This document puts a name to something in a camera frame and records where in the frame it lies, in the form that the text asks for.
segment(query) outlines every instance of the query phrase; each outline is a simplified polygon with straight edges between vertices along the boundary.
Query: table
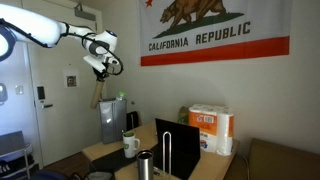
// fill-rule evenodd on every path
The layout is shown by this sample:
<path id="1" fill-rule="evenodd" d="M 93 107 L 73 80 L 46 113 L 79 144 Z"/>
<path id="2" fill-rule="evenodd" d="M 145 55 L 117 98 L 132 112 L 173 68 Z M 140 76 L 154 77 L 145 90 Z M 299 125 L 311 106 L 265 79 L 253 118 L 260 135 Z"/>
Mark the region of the table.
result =
<path id="1" fill-rule="evenodd" d="M 140 139 L 140 147 L 136 152 L 143 149 L 150 149 L 157 144 L 156 125 L 155 122 L 139 126 L 133 131 L 136 132 L 136 137 Z M 190 180 L 222 180 L 231 164 L 231 161 L 236 153 L 239 141 L 233 141 L 232 153 L 230 156 L 221 156 L 215 153 L 205 152 L 201 150 L 201 159 L 193 170 Z M 122 141 L 113 142 L 110 144 L 103 144 L 102 142 L 87 147 L 82 150 L 82 153 L 92 162 L 109 153 L 119 150 L 123 147 Z M 136 162 L 121 168 L 115 172 L 117 180 L 138 179 L 138 169 Z M 163 179 L 160 176 L 154 176 L 155 180 Z"/>

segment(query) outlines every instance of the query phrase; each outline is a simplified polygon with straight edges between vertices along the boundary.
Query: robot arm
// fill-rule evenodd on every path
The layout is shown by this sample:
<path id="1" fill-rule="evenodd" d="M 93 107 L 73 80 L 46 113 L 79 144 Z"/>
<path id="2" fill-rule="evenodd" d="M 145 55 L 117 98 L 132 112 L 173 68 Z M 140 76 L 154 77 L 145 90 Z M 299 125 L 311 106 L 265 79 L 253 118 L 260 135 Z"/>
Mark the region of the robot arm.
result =
<path id="1" fill-rule="evenodd" d="M 119 75 L 123 71 L 121 60 L 113 54 L 117 36 L 111 31 L 95 34 L 90 28 L 58 22 L 42 15 L 0 4 L 0 61 L 8 58 L 16 41 L 36 43 L 44 48 L 58 44 L 61 37 L 73 37 L 90 55 L 84 57 L 100 78 Z M 110 64 L 120 70 L 108 72 Z"/>

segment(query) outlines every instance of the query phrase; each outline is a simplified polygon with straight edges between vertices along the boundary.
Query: laptop screen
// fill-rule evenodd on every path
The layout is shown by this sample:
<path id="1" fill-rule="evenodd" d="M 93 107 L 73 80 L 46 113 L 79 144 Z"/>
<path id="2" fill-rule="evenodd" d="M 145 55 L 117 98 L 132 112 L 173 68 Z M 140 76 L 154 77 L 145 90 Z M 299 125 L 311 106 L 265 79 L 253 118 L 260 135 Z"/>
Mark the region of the laptop screen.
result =
<path id="1" fill-rule="evenodd" d="M 171 133 L 171 172 L 180 179 L 188 179 L 200 159 L 199 128 L 156 118 L 158 144 L 154 151 L 154 166 L 162 168 L 163 133 Z M 166 149 L 169 136 L 165 137 Z M 166 150 L 166 171 L 168 170 L 168 150 Z"/>

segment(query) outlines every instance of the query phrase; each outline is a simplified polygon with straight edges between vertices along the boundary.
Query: light switch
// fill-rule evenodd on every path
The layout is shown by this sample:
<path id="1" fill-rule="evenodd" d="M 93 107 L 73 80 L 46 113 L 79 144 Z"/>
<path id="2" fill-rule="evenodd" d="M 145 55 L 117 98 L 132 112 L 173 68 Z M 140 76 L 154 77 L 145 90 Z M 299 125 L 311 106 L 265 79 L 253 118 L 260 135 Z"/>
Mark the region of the light switch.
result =
<path id="1" fill-rule="evenodd" d="M 16 85 L 16 86 L 15 86 L 15 89 L 16 89 L 16 95 L 22 95 L 22 94 L 24 94 L 24 89 L 23 89 L 23 86 L 22 86 L 22 85 Z"/>

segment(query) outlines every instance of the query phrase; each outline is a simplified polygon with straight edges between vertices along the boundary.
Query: chair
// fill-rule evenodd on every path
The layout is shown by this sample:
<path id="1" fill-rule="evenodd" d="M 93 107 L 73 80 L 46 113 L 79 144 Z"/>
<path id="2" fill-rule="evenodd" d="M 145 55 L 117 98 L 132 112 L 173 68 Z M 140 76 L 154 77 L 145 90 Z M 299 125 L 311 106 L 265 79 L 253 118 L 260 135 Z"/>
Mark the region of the chair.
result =
<path id="1" fill-rule="evenodd" d="M 140 126 L 139 113 L 137 111 L 127 113 L 127 131 L 138 126 Z"/>
<path id="2" fill-rule="evenodd" d="M 44 180 L 44 179 L 45 180 L 68 180 L 68 176 L 60 172 L 41 169 L 31 177 L 31 180 Z"/>

